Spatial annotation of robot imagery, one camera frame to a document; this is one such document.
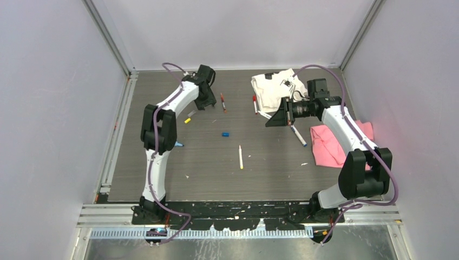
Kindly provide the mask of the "white acrylic marker grey tip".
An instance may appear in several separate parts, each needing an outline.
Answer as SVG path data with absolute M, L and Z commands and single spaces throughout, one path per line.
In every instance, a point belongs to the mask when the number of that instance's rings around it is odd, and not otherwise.
M 261 116 L 263 116 L 263 117 L 265 117 L 265 118 L 268 119 L 268 120 L 271 118 L 271 116 L 270 116 L 269 114 L 264 113 L 264 112 L 262 112 L 262 111 L 258 111 L 258 114 L 261 115 Z

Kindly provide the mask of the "white red marker pen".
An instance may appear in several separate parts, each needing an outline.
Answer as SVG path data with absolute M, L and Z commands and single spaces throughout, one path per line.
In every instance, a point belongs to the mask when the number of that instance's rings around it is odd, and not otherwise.
M 254 112 L 255 112 L 255 114 L 258 114 L 258 109 L 257 109 L 256 100 L 253 100 L 253 106 L 254 106 Z

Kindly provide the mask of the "white pen yellow end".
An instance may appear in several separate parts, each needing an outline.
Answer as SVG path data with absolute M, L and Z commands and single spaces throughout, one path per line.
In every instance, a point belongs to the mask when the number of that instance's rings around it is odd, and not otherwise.
M 239 147 L 238 147 L 238 158 L 239 158 L 239 168 L 241 170 L 243 170 L 244 169 L 244 162 L 243 162 L 241 145 L 239 145 Z

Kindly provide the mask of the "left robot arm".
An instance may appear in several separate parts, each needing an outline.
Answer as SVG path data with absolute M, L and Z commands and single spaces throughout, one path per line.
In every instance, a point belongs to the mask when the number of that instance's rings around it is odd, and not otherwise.
M 168 157 L 178 137 L 178 115 L 190 103 L 203 111 L 217 102 L 211 89 L 216 78 L 214 69 L 202 64 L 194 73 L 182 73 L 178 87 L 168 97 L 144 108 L 140 139 L 147 158 L 146 181 L 139 204 L 132 208 L 133 224 L 159 224 L 169 213 L 165 177 Z

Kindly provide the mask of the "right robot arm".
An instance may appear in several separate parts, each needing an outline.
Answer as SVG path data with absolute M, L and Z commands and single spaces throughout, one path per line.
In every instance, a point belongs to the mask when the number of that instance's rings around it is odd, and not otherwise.
M 280 100 L 278 110 L 265 123 L 266 127 L 293 126 L 297 118 L 316 116 L 337 139 L 346 159 L 332 187 L 315 192 L 306 207 L 306 216 L 324 221 L 339 206 L 363 197 L 386 194 L 390 186 L 389 169 L 392 153 L 366 137 L 351 120 L 341 97 L 331 96 L 325 79 L 307 82 L 308 98 Z

